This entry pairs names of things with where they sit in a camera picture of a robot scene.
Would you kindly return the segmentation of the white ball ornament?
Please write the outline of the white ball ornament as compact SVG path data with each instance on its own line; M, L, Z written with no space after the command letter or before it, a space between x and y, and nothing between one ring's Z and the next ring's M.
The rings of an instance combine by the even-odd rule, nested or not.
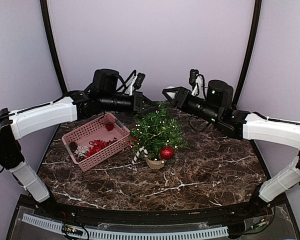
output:
M174 98L174 96L178 92L177 90L175 90L175 88L176 88L175 86L168 86L164 90L167 95L169 95L171 98Z

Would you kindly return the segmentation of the small green christmas tree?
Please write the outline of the small green christmas tree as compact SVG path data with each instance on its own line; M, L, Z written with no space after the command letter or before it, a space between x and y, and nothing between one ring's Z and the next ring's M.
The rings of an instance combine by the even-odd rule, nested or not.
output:
M135 126L130 130L130 138L137 138L139 145L132 148L134 155L139 148L145 147L152 158L161 158L160 151L165 146L174 148L174 154L188 145L182 136L178 121L169 116L168 103L158 102L156 111L137 116Z

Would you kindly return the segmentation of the red santa ornament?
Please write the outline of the red santa ornament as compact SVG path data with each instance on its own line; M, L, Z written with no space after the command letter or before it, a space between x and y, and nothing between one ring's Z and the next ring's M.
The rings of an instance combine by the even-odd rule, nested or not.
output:
M129 142L131 148L135 148L137 145L139 145L139 141L135 137L131 137Z

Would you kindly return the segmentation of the pink plastic basket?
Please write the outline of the pink plastic basket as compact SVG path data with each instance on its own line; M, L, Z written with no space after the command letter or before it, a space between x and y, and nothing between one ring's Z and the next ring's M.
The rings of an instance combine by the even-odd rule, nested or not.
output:
M105 124L113 123L114 129L107 131ZM87 157L78 157L69 148L70 142L88 146ZM62 142L72 161L84 172L98 165L130 145L130 130L112 113L106 113L75 130L65 134Z

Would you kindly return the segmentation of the red ball ornament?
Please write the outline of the red ball ornament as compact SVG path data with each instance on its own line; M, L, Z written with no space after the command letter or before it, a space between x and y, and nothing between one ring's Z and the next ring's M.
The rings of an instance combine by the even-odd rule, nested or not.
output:
M165 161L171 160L175 155L175 150L171 146L164 146L160 150L160 158Z

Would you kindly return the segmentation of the red white candy cane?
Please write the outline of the red white candy cane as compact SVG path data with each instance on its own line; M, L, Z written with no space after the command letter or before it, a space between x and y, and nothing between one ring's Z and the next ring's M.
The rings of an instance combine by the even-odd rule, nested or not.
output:
M137 160L138 160L138 158L139 158L141 152L143 152L145 158L148 157L148 155L149 155L149 154L148 154L148 150L145 149L145 147L143 146L143 147L139 148L139 149L137 150L136 154L134 155L134 157L133 157L133 159L132 159L132 161L131 161L131 164L132 164L132 165L135 165L135 164L137 163Z

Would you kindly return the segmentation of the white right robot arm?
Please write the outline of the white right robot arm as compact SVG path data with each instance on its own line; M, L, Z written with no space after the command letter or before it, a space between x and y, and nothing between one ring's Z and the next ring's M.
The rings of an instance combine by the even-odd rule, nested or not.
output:
M205 120L228 138L271 144L275 153L289 148L290 162L280 164L282 169L255 189L245 213L256 217L265 204L300 183L300 121L264 116L258 112L237 110L232 107L233 87L221 80L208 83L204 98L192 95L182 86L163 89L171 105L185 113Z

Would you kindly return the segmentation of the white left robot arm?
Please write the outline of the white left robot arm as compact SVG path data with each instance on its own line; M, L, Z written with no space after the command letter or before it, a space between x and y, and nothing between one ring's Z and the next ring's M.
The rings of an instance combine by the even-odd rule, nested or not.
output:
M144 73L134 70L124 80L116 70L97 69L84 90L71 90L56 100L20 110L0 110L0 166L9 171L37 203L41 203L40 208L48 217L57 218L61 208L28 164L19 141L50 127L104 112L145 114L155 111L155 103L139 90L145 77Z

